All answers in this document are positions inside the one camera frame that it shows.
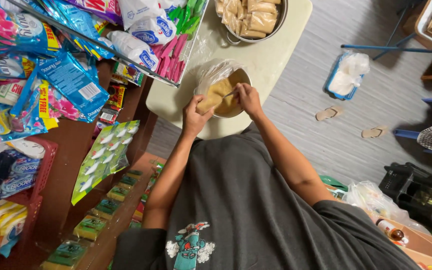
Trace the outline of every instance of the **table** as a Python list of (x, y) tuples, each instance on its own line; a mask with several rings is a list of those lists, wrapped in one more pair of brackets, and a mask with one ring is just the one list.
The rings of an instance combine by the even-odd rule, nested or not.
[[(155, 80), (146, 99), (147, 108), (181, 128), (183, 126), (183, 107), (189, 102), (197, 86), (195, 70), (202, 64), (202, 61), (212, 58), (235, 59), (246, 65), (252, 85), (258, 89), (262, 105), (283, 72), (313, 10), (310, 0), (288, 2), (286, 19), (275, 35), (262, 42), (241, 42), (237, 46), (231, 46), (226, 41), (227, 29), (216, 14), (214, 0), (209, 0), (199, 29), (199, 42), (195, 43), (187, 63), (191, 71), (185, 72), (179, 88)], [(208, 58), (202, 55), (198, 52), (198, 48), (212, 51), (211, 56)], [(250, 123), (251, 119), (245, 112), (227, 119), (213, 117), (198, 134), (198, 137), (212, 139), (237, 134)]]

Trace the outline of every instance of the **slipper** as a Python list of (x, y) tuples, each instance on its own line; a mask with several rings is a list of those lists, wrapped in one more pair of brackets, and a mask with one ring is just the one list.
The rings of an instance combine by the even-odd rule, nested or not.
[(378, 138), (388, 133), (388, 127), (385, 125), (379, 125), (375, 128), (365, 129), (361, 132), (361, 137), (363, 138)]
[(344, 108), (341, 106), (332, 106), (325, 110), (322, 110), (316, 114), (316, 120), (322, 121), (327, 118), (336, 117), (344, 112)]

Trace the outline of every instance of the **person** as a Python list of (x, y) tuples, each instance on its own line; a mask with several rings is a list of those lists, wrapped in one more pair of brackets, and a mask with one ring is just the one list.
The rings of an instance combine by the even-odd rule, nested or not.
[(236, 88), (257, 131), (194, 141), (213, 109), (197, 114), (203, 96), (193, 96), (141, 229), (118, 236), (113, 270), (420, 269), (362, 209), (333, 197), (255, 88)]

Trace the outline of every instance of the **barcode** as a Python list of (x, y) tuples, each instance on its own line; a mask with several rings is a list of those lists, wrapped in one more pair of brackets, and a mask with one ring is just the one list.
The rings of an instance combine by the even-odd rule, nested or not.
[(107, 121), (111, 121), (113, 119), (113, 115), (104, 112), (104, 113), (101, 114), (100, 118), (102, 118), (104, 120), (107, 120)]
[(99, 92), (101, 92), (101, 91), (100, 91), (99, 88), (96, 86), (96, 84), (94, 84), (94, 83), (89, 83), (89, 84), (86, 85), (85, 87), (79, 89), (78, 92), (83, 96), (83, 98), (85, 98), (86, 100), (90, 100), (90, 99), (93, 98), (95, 95), (98, 95)]

